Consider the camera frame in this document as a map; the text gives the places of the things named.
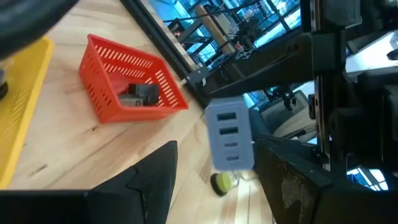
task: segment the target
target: black metal frame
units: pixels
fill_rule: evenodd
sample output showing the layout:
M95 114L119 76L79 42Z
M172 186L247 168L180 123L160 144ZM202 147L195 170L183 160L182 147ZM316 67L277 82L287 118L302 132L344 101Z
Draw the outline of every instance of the black metal frame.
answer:
M158 25L146 7L141 1L135 0L120 0L124 7L129 11L131 16L137 21L141 29L150 38L152 43L156 46L164 59L174 69L175 73L182 80L188 77L188 74L193 72L191 66L184 59L182 54L177 50L172 41L166 36L165 32ZM191 94L197 99L202 107L206 107L207 103L203 97L196 91L196 88L187 83L187 88Z
M285 14L280 15L278 10L276 9L276 7L274 5L270 5L271 9L274 10L274 12L278 15L278 19L273 22L272 24L270 24L267 28L265 28L264 30L261 31L261 33L259 34L259 36L262 36L264 34L266 34L267 32L269 32L270 30L272 30L273 28L275 28L275 26L278 23L281 23L283 25L283 27L285 28L286 32L292 30L289 25L287 25L287 23L285 22L285 18L287 16L289 16L292 12L296 11L298 8L300 8L300 5L296 5L294 7L292 7L291 9L289 9Z

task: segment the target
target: window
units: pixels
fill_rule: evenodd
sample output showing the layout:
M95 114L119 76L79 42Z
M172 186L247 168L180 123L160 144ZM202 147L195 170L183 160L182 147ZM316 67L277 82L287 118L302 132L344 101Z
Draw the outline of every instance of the window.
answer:
M387 182L379 169L365 169L363 167L358 167L348 171L347 178L355 183L369 187L374 191L389 190Z
M174 5L174 9L178 12L178 14L181 16L180 18L187 18L191 17L187 11L185 10L184 6L180 3L180 1L177 1ZM193 23L193 19L186 20L190 24Z
M262 37L258 38L254 46L261 47L264 44L274 40L277 37L280 37L282 34L286 33L285 28L281 23L278 23L273 29L271 29L268 33L264 34Z
M179 0L178 2L186 9L190 9L198 0Z
M294 29L298 26L301 26L301 12L300 8L298 8L296 11L288 15L285 19L286 24L289 26L289 28Z
M201 44L193 44L187 50L187 52L194 53L194 51L196 51L196 49L199 48L200 46L201 46ZM216 50L214 49L214 47L211 44L209 44L198 53L198 57L200 58L201 62L204 63L208 59L210 59L215 53L216 53Z
M259 28L260 30L264 30L278 20L278 15L271 9L268 2L265 2L265 0L262 2L261 7L264 9L266 17L259 23Z
M294 6L300 4L299 0L271 0L274 6L278 9L279 14L283 16L287 11L291 10Z

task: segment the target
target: black machine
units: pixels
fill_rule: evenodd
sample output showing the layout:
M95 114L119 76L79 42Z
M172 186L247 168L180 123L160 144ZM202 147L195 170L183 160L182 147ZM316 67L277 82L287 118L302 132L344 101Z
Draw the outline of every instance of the black machine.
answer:
M18 22L48 22L44 27L24 24L25 28L32 28L28 29L31 35L20 35L21 30L0 31L6 35L0 35L2 59L42 35L76 0L57 2L62 3L53 2L52 6L59 11L37 10L46 6L39 0L24 1L27 5L14 1L0 3L2 10L21 12L17 8L21 7L30 9L27 13L53 12L52 19L36 14L33 20L14 18ZM398 70L345 72L346 32L352 29L346 28L362 22L368 30L357 32L361 35L398 29L397 1L302 0L300 5L303 32L281 43L284 50L281 57L214 91L210 97L236 96L273 86L288 90L286 86L292 83L315 80L315 94L310 96L308 104L309 117L316 121L317 146L288 138L254 137L254 170L276 222L398 223L395 204ZM10 21L0 21L0 26ZM292 96L283 101L287 100L297 99ZM134 167L91 190L2 191L2 221L165 223L175 182L176 148L176 142L169 142ZM359 166L379 169L389 190L373 191L348 178L347 170Z
M229 97L315 80L309 117L317 123L318 147L255 138L255 171L277 223L398 221L398 70L345 72L346 28L365 22L364 9L372 12L373 20L365 17L370 32L398 29L396 1L302 1L303 33L285 45L285 55L211 94ZM381 170L389 190L373 191L347 178L360 165Z
M192 78L188 81L194 86L195 90L200 94L201 100L207 105L211 100L209 94L212 91L242 80L250 76L250 74L256 73L264 65L281 58L284 55L285 44L289 39L301 33L302 30L296 28L289 31L283 37L263 46L261 50L236 51L233 54L222 55L209 64L209 66L202 67L189 74L189 77ZM278 86L275 93L285 87L289 86ZM273 98L267 94L269 92L268 88L263 90L269 99L276 100L280 96L284 97L283 95L276 94Z

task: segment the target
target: wooden table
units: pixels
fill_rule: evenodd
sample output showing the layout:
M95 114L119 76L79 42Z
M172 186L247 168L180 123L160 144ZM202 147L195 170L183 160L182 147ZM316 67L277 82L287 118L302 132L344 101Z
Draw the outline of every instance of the wooden table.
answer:
M100 124L78 76L87 34L161 56L118 0L81 0L48 34L55 50L10 189L89 189L194 128L205 136L203 110L184 89L186 111L161 121Z

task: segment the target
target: gray block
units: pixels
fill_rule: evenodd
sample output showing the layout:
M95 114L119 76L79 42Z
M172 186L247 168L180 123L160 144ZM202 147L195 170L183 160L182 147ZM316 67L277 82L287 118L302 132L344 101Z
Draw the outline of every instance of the gray block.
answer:
M249 110L243 96L214 99L205 109L216 169L249 170L254 165Z

